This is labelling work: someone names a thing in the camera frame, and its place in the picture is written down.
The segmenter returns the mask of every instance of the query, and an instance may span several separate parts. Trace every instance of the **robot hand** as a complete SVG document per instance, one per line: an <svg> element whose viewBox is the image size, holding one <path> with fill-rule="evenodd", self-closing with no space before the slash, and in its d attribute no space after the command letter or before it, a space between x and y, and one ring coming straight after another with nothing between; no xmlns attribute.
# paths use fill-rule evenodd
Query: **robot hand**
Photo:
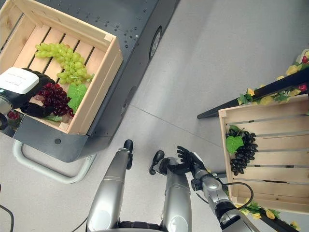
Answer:
<svg viewBox="0 0 309 232"><path fill-rule="evenodd" d="M181 158L180 161L182 164L169 165L168 168L173 173L183 174L191 172L195 179L196 169L206 170L203 161L200 160L200 158L197 157L195 153L187 150L182 146L177 146L177 149L178 157Z"/></svg>
<svg viewBox="0 0 309 232"><path fill-rule="evenodd" d="M30 99L48 83L55 84L47 75L27 68L9 68L0 75L0 130L7 127L4 115L13 109L35 117L44 117L52 113L53 108L41 107L29 103Z"/></svg>

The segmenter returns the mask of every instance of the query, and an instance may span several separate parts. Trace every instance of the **black cable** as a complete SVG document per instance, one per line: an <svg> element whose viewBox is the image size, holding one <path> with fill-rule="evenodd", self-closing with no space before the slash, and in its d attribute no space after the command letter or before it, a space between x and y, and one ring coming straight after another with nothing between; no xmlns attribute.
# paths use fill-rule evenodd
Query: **black cable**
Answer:
<svg viewBox="0 0 309 232"><path fill-rule="evenodd" d="M4 207L3 205L0 205L0 208L5 210L6 212L8 212L8 214L10 215L10 217L11 217L11 229L10 229L10 232L13 232L13 228L14 228L14 215L13 215L13 213L9 209Z"/></svg>
<svg viewBox="0 0 309 232"><path fill-rule="evenodd" d="M203 202L205 202L206 204L209 204L208 201L204 200L197 192L196 192L196 194Z"/></svg>
<svg viewBox="0 0 309 232"><path fill-rule="evenodd" d="M76 227L74 230L72 230L71 232L77 231L78 228L80 228L85 223L85 221L87 221L87 219L88 219L88 217L86 217L86 219L78 227Z"/></svg>
<svg viewBox="0 0 309 232"><path fill-rule="evenodd" d="M248 205L251 203L251 201L253 200L253 196L254 196L253 190L252 190L252 188L251 188L249 185L247 185L246 183L242 183L242 182L232 182L232 183L227 183L227 184L224 184L224 185L225 185L225 186L229 186L229 185L244 185L244 186L247 186L248 189L250 190L250 192L251 192L251 197L250 197L250 199L248 200L248 202L245 203L243 206L237 208L237 209L242 209L242 208L248 206Z"/></svg>

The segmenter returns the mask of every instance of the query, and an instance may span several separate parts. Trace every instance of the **robotic arm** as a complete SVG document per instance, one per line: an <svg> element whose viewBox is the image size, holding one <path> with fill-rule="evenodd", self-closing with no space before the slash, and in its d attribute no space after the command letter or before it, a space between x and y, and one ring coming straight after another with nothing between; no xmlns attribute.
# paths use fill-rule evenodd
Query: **robotic arm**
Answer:
<svg viewBox="0 0 309 232"><path fill-rule="evenodd" d="M191 171L194 191L202 190L212 212L219 220L223 232L259 232L259 230L229 200L222 189L222 184L207 172L202 160L196 153L178 146L178 157L182 164L169 165L168 168L177 174Z"/></svg>
<svg viewBox="0 0 309 232"><path fill-rule="evenodd" d="M48 83L55 82L47 75L31 69L9 68L0 75L0 130L8 123L5 117L13 109L35 117L44 117L52 113L53 107L41 107L29 103L30 99Z"/></svg>

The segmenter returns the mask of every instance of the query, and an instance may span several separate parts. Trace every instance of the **cart wheel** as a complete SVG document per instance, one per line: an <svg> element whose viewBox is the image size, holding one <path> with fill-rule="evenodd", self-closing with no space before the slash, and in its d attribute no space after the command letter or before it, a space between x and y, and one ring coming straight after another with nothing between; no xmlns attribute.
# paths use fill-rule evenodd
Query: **cart wheel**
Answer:
<svg viewBox="0 0 309 232"><path fill-rule="evenodd" d="M151 42L150 46L150 52L149 52L149 59L152 59L156 49L158 48L158 45L161 40L161 35L162 35L162 28L159 26L158 30L156 30L153 41Z"/></svg>

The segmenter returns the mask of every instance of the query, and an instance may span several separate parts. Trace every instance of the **wooden crate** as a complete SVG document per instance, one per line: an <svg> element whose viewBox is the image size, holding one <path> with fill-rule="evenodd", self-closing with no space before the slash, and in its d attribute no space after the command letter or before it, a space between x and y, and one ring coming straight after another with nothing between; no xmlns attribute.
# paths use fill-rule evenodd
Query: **wooden crate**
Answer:
<svg viewBox="0 0 309 232"><path fill-rule="evenodd" d="M254 200L266 208L309 213L309 100L292 97L288 103L245 105L219 110L228 182L251 186ZM237 125L257 137L258 152L244 174L234 176L225 146L229 125ZM229 186L234 203L250 197L245 186Z"/></svg>
<svg viewBox="0 0 309 232"><path fill-rule="evenodd" d="M59 123L34 119L64 133L86 134L123 61L117 37L33 0L7 0L0 10L0 26L0 73L28 67L57 81L62 71L57 61L34 57L35 45L41 42L68 44L85 58L87 72L95 75L86 83L88 90L74 118Z"/></svg>

